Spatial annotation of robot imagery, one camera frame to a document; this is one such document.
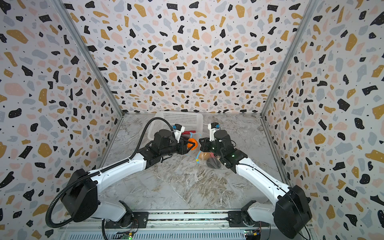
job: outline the marble tabletop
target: marble tabletop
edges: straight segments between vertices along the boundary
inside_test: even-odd
[[[127,114],[104,166],[130,156],[152,114]],[[236,148],[278,180],[281,180],[258,115],[204,114],[204,123],[220,123]],[[141,147],[149,142],[147,134]],[[134,173],[99,194],[99,198],[123,200],[131,209],[240,209],[250,200],[267,203],[267,197],[231,170],[211,169],[193,157],[173,155],[163,163]]]

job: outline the red object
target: red object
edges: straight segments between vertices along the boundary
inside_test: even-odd
[[[185,131],[185,132],[183,132],[181,135],[184,135],[184,134],[190,134],[190,133],[196,133],[196,131]]]

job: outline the black mounting plate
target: black mounting plate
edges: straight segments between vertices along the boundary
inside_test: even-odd
[[[133,226],[132,230],[137,229],[137,228],[146,228],[147,227],[147,222],[148,222],[148,215],[149,212],[133,212]],[[121,228],[116,222],[114,221],[108,221],[105,223],[105,229],[121,229],[122,231],[126,228]]]
[[[243,219],[241,217],[241,211],[228,211],[229,219],[233,219],[229,221],[229,227],[249,227],[243,223]],[[269,223],[261,222],[262,227],[269,227]]]

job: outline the side wall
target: side wall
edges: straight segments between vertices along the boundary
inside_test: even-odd
[[[125,112],[259,112],[304,0],[65,0]]]
[[[319,1],[265,120],[319,239],[384,239],[382,1]]]
[[[0,238],[55,239],[48,205],[100,163],[118,115],[49,1],[1,8]],[[54,222],[65,212],[58,204]]]

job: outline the robotic arm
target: robotic arm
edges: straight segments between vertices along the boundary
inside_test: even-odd
[[[142,137],[150,122],[144,128]],[[67,186],[49,206],[46,213],[47,225],[61,227],[72,220],[80,222],[91,217],[110,219],[122,228],[129,226],[134,219],[132,210],[123,201],[119,201],[120,204],[100,201],[98,193],[135,172],[163,162],[172,154],[186,154],[195,146],[195,143],[181,138],[185,129],[183,126],[175,124],[169,127],[171,131],[160,130],[155,133],[153,141],[139,149],[141,137],[134,154],[128,158],[89,172],[84,169],[75,171]],[[242,208],[243,221],[249,225],[258,221],[276,224],[284,235],[293,238],[312,218],[303,190],[298,186],[291,188],[259,168],[244,152],[233,147],[230,136],[225,130],[220,129],[218,123],[209,124],[208,129],[210,137],[199,139],[200,150],[212,152],[220,157],[220,162],[225,167],[249,180],[273,204],[271,206],[251,201]],[[59,199],[71,219],[53,223],[51,214]]]

